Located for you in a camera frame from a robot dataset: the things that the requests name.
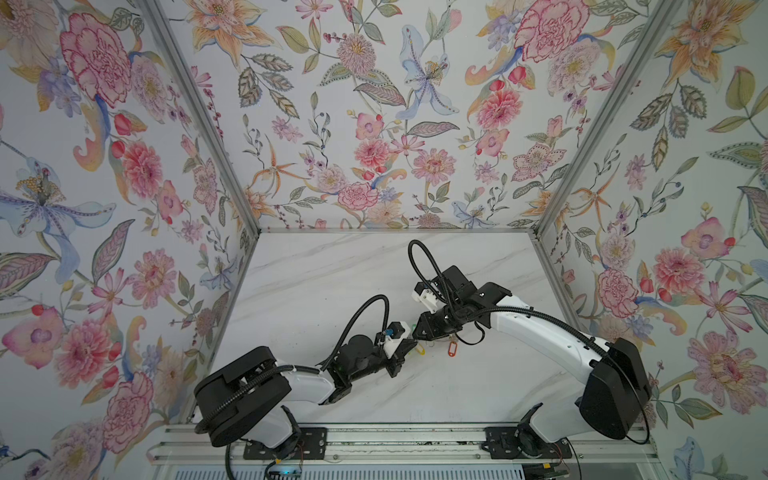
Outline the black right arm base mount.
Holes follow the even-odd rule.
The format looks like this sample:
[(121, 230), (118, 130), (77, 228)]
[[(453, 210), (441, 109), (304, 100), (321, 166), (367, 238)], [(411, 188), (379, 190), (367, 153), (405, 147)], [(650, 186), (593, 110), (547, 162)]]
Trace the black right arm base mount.
[(500, 460), (565, 460), (573, 452), (565, 439), (546, 443), (527, 426), (497, 426), (484, 429), (485, 440), (480, 449), (489, 453), (492, 459)]

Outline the aluminium corner frame post right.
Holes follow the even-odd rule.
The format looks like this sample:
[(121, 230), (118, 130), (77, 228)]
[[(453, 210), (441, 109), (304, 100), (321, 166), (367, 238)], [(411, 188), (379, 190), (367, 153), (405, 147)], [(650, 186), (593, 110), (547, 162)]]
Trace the aluminium corner frame post right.
[(678, 10), (679, 6), (674, 1), (659, 1), (657, 3), (636, 46), (627, 58), (624, 73), (619, 76), (614, 88), (606, 96), (604, 103), (594, 116), (593, 125), (588, 129), (584, 142), (577, 149), (576, 155), (555, 190), (547, 210), (536, 228), (531, 231), (532, 237), (536, 240), (541, 240), (547, 231), (555, 226), (556, 218), (565, 205), (573, 186), (592, 157), (595, 148), (608, 131), (619, 109), (629, 98), (639, 75), (652, 56), (653, 49), (661, 41)]

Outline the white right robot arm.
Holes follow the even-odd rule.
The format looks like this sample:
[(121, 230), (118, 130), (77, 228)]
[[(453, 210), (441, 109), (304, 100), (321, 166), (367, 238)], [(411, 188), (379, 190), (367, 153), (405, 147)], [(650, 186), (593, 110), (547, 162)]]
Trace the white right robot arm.
[(560, 400), (531, 407), (514, 431), (520, 443), (539, 448), (587, 432), (625, 440), (636, 420), (647, 417), (652, 392), (632, 342), (587, 336), (496, 283), (476, 287), (455, 266), (421, 279), (412, 297), (426, 309), (415, 339), (443, 339), (467, 324), (479, 325), (525, 343), (580, 384)]

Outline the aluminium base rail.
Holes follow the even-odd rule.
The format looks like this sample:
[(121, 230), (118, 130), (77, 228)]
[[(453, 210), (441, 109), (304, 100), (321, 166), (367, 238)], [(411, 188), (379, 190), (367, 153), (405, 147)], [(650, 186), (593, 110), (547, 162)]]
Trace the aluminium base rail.
[[(324, 457), (314, 459), (308, 453), (291, 458), (305, 465), (349, 466), (353, 464), (488, 464), (494, 461), (482, 444), (486, 441), (482, 423), (335, 423), (323, 426)], [(191, 425), (164, 429), (158, 445), (149, 450), (153, 466), (219, 465), (225, 450), (213, 447), (204, 435), (193, 432)], [(518, 463), (560, 460), (573, 466), (594, 464), (658, 464), (651, 445), (640, 446), (627, 440), (607, 440), (596, 433), (576, 435), (551, 454), (529, 458), (519, 456)]]

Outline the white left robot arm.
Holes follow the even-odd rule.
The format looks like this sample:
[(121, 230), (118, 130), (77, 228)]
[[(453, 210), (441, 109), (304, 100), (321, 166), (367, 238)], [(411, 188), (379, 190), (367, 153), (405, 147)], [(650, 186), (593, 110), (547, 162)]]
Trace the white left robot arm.
[(281, 363), (270, 348), (253, 349), (195, 387), (201, 414), (195, 432), (207, 435), (214, 447), (244, 440), (275, 452), (291, 451), (303, 432), (289, 404), (335, 404), (357, 380), (381, 371), (396, 377), (418, 345), (396, 329), (399, 325), (390, 325), (375, 339), (353, 336), (320, 366)]

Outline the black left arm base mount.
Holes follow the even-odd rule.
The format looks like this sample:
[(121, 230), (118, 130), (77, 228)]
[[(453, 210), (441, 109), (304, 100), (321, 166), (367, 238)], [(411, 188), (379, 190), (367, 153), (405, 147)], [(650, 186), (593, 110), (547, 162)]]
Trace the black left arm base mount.
[(263, 460), (324, 460), (328, 446), (328, 429), (324, 427), (299, 427), (278, 447), (269, 448), (256, 441), (248, 441), (244, 448), (243, 459)]

